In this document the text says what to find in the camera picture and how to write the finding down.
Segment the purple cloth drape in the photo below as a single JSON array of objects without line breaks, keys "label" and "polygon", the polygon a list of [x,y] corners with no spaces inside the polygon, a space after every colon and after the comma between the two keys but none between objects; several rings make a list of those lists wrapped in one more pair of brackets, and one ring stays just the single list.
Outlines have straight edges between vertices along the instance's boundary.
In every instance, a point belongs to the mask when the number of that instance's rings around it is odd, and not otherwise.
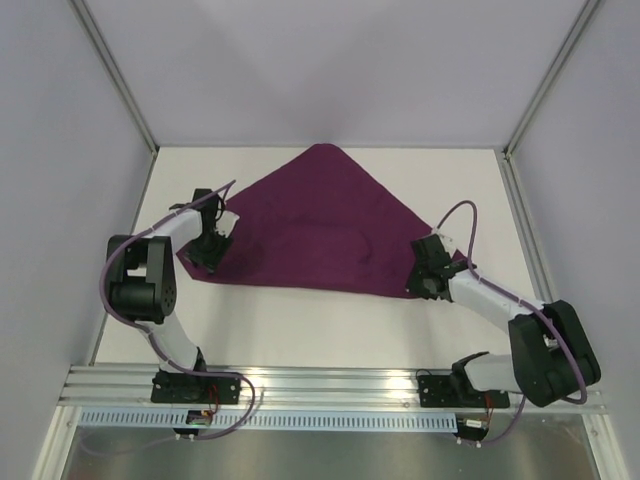
[{"label": "purple cloth drape", "polygon": [[413,241],[432,228],[340,148],[317,144],[226,202],[238,214],[214,272],[192,279],[410,298]]}]

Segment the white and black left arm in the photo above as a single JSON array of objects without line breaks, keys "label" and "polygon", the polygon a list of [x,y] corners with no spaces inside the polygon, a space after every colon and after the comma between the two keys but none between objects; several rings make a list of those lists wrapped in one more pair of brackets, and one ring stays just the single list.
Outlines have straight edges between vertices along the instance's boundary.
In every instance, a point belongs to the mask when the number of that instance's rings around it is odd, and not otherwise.
[{"label": "white and black left arm", "polygon": [[207,274],[216,272],[239,220],[226,205],[232,186],[197,189],[189,203],[173,205],[145,230],[112,236],[100,275],[106,312],[141,333],[158,358],[159,370],[177,374],[174,388],[189,401],[207,394],[211,374],[201,349],[189,339],[175,313],[174,261],[185,257]]}]

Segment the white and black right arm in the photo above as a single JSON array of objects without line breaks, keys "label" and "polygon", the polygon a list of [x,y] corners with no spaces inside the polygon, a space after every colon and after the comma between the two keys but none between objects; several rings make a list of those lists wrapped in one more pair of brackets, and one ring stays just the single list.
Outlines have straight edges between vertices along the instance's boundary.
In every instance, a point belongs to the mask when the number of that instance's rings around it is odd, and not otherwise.
[{"label": "white and black right arm", "polygon": [[418,378],[423,406],[497,408],[519,393],[537,407],[575,395],[601,379],[601,368],[575,308],[564,300],[521,298],[482,277],[473,263],[455,259],[439,234],[411,243],[414,264],[406,290],[431,301],[464,307],[506,332],[510,351],[481,351],[451,366],[448,374]]}]

